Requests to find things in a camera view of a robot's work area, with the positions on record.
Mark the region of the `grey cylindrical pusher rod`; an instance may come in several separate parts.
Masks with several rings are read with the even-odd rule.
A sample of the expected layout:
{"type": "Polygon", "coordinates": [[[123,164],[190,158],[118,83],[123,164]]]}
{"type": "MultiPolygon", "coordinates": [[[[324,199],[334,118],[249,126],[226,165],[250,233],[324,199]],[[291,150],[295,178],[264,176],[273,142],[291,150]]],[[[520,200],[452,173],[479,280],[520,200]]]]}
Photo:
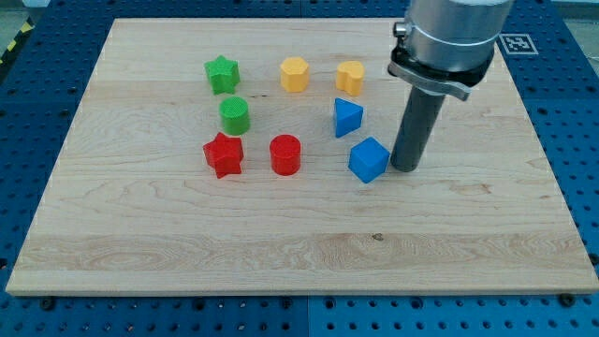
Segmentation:
{"type": "Polygon", "coordinates": [[[395,169],[411,172],[417,168],[445,98],[417,87],[411,89],[390,157],[395,169]]]}

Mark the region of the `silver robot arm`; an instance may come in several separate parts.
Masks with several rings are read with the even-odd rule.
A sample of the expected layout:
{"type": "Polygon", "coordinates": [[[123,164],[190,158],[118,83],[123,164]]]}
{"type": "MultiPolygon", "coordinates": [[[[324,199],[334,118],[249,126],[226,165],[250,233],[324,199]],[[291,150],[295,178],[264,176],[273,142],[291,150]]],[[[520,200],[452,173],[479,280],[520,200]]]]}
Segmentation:
{"type": "Polygon", "coordinates": [[[468,99],[494,56],[511,0],[413,0],[396,22],[387,71],[412,85],[390,157],[397,170],[417,168],[448,95],[468,99]]]}

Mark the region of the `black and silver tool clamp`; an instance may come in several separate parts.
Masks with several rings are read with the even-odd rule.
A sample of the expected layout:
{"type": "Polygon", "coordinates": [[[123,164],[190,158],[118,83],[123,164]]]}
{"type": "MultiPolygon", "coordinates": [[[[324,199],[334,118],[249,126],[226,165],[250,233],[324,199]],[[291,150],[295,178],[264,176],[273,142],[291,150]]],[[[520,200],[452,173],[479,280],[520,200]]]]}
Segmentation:
{"type": "Polygon", "coordinates": [[[390,54],[387,72],[413,86],[436,95],[452,95],[466,101],[472,88],[480,83],[494,57],[494,51],[479,66],[464,71],[447,71],[425,66],[411,57],[408,51],[396,46],[390,54]]]}

